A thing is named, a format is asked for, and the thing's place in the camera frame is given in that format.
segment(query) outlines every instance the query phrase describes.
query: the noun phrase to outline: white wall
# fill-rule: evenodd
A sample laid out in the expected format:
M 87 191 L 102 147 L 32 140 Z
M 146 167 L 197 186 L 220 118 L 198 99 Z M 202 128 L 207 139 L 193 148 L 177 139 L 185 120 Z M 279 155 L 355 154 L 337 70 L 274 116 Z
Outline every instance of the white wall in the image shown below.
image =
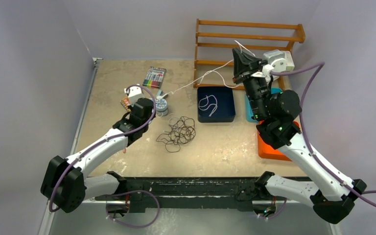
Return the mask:
M 197 18 L 305 24 L 312 17 L 319 0 L 64 0 L 64 2 L 93 57 L 193 59 Z M 273 31 L 249 28 L 244 29 L 243 33 L 265 34 Z M 231 57 L 229 49 L 224 49 L 224 52 L 221 52 L 222 49 L 215 48 L 202 49 L 204 53 L 216 53 L 217 59 Z
M 337 168 L 376 189 L 376 1 L 322 0 L 305 30 L 297 67 L 326 62 L 303 107 L 309 139 Z M 310 75 L 291 77 L 299 94 Z M 346 235 L 376 234 L 376 208 L 357 200 L 341 225 Z
M 70 151 L 91 74 L 61 0 L 0 0 L 0 234 L 38 232 L 45 169 Z

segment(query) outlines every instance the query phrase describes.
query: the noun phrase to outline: blue object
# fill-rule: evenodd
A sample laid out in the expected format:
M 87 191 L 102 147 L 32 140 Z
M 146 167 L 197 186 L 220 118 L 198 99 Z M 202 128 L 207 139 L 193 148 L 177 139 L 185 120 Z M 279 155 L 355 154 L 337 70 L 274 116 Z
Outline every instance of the blue object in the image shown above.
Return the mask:
M 217 109 L 209 117 L 214 105 L 207 110 L 200 110 L 198 103 L 207 96 L 214 95 L 217 99 Z M 213 97 L 209 97 L 209 104 L 215 104 Z M 233 90 L 228 87 L 200 87 L 197 89 L 197 110 L 199 122 L 232 122 L 235 117 Z
M 272 94 L 279 93 L 282 90 L 280 88 L 272 88 Z M 252 107 L 250 107 L 250 102 L 249 98 L 247 98 L 247 95 L 244 95 L 244 101 L 246 103 L 246 119 L 248 122 L 254 122 L 257 123 L 256 120 L 252 119 L 253 112 L 252 112 Z

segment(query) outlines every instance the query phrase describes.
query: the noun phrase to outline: gray floor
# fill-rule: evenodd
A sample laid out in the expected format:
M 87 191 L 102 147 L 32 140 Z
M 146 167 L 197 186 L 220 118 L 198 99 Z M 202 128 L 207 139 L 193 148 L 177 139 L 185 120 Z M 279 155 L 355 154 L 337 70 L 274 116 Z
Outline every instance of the gray floor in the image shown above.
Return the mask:
M 128 214 L 123 221 L 142 225 L 156 209 Z M 298 203 L 286 205 L 277 218 L 268 222 L 252 212 L 229 209 L 163 209 L 158 220 L 144 229 L 131 229 L 106 220 L 105 205 L 82 204 L 74 212 L 58 212 L 51 235 L 331 235 L 330 225 L 311 208 Z

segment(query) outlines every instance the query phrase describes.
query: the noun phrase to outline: dark blue bin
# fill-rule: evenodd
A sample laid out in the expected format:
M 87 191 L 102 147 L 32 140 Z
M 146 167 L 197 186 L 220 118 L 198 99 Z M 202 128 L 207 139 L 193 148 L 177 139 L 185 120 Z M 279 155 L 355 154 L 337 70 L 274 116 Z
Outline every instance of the dark blue bin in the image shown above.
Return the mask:
M 217 99 L 217 109 L 209 117 L 213 105 L 207 110 L 199 109 L 199 101 L 207 96 L 214 95 Z M 215 104 L 215 99 L 209 97 L 209 104 Z M 233 90 L 228 87 L 200 87 L 197 90 L 197 110 L 199 122 L 232 122 L 235 117 Z

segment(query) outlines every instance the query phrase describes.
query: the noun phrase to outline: wooden table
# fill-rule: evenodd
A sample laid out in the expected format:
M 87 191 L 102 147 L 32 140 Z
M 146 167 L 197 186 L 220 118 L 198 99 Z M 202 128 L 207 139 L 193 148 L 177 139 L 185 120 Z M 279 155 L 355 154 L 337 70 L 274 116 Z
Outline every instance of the wooden table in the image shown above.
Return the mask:
M 97 72 L 89 104 L 83 119 L 77 150 L 104 135 L 126 112 L 120 104 L 123 89 L 142 83 L 150 66 L 166 68 L 162 85 L 165 92 L 176 90 L 192 81 L 192 60 L 103 60 Z M 232 67 L 219 70 L 226 83 L 232 85 Z M 197 72 L 204 74 L 206 67 Z M 220 82 L 212 73 L 204 82 Z M 288 79 L 285 84 L 290 87 Z M 236 177 L 259 176 L 273 171 L 282 176 L 305 176 L 292 162 L 262 159 L 257 151 L 255 124 L 246 121 L 244 91 L 234 91 L 236 117 L 232 123 L 199 123 L 197 121 L 196 89 L 192 85 L 169 95 L 169 112 L 195 120 L 196 136 L 177 153 L 168 153 L 156 138 L 169 130 L 168 117 L 157 117 L 142 138 L 101 164 L 92 176 L 113 170 L 124 177 Z

